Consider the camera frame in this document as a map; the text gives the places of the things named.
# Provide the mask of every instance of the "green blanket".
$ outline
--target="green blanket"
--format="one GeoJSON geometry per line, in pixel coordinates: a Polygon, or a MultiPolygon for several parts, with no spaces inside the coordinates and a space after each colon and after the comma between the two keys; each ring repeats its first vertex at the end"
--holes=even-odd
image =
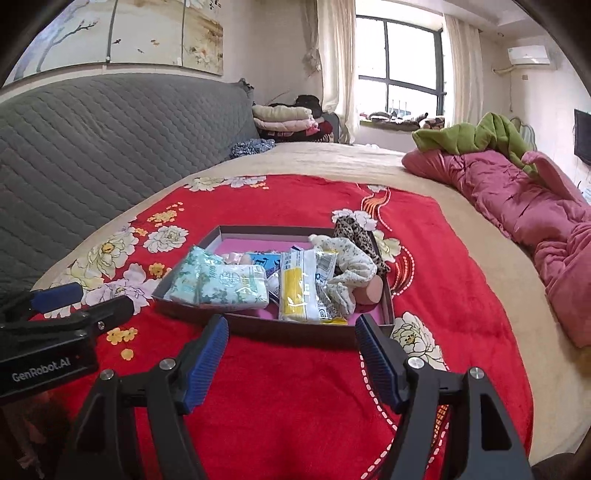
{"type": "Polygon", "coordinates": [[[421,152],[445,150],[454,155],[483,152],[488,148],[502,153],[513,165],[528,175],[537,173],[535,166],[521,161],[530,148],[514,125],[503,115],[487,113],[478,125],[458,124],[442,130],[420,129],[413,132],[421,152]]]}

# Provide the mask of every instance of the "window frame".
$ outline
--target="window frame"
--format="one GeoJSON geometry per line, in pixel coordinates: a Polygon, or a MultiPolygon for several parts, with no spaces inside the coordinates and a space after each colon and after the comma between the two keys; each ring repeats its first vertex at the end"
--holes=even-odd
{"type": "MultiPolygon", "coordinates": [[[[417,90],[419,92],[430,93],[431,95],[437,96],[437,113],[436,115],[443,115],[443,102],[445,95],[447,94],[444,87],[443,79],[443,44],[441,43],[441,34],[443,29],[431,30],[430,28],[421,27],[420,25],[413,25],[407,22],[401,22],[398,20],[392,20],[390,18],[372,17],[370,15],[355,15],[355,18],[366,18],[367,20],[377,20],[384,24],[384,43],[385,43],[385,55],[386,55],[386,78],[371,77],[367,75],[359,75],[359,80],[370,80],[372,82],[381,82],[386,85],[394,85],[398,87],[407,88],[410,90],[417,90]],[[424,87],[422,85],[416,85],[414,83],[401,82],[400,80],[390,79],[390,49],[388,42],[388,24],[404,25],[406,27],[418,28],[433,34],[435,43],[435,89],[424,87]]],[[[385,112],[388,112],[388,104],[390,100],[390,88],[386,87],[386,108],[385,112]]]]}

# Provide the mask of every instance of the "beige bedspread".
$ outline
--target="beige bedspread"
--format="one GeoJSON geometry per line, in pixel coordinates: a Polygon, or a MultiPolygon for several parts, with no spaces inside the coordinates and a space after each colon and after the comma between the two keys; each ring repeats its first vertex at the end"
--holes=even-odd
{"type": "MultiPolygon", "coordinates": [[[[571,450],[591,424],[591,348],[577,350],[565,337],[529,257],[503,237],[458,192],[406,172],[401,158],[401,153],[369,147],[280,144],[270,152],[230,160],[188,179],[306,174],[384,184],[436,199],[447,221],[486,275],[511,321],[534,396],[530,461],[536,463],[554,453],[571,450]]],[[[52,267],[36,287],[48,287],[80,254],[186,181],[159,192],[95,232],[52,267]]]]}

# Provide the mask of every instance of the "pink sponge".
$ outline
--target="pink sponge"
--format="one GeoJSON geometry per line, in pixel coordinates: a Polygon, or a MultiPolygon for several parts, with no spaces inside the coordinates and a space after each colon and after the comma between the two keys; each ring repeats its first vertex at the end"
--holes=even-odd
{"type": "Polygon", "coordinates": [[[354,289],[353,297],[355,297],[356,302],[361,305],[374,305],[382,298],[383,288],[384,282],[382,281],[382,278],[376,275],[369,280],[366,286],[354,289]]]}

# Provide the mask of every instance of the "pink comforter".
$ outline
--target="pink comforter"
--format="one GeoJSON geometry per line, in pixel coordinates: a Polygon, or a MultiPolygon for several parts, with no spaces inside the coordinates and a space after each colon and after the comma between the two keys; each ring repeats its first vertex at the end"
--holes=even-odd
{"type": "Polygon", "coordinates": [[[527,247],[564,330],[576,346],[591,345],[591,207],[544,154],[527,152],[522,160],[536,165],[547,187],[493,150],[414,150],[402,163],[457,188],[505,236],[527,247]]]}

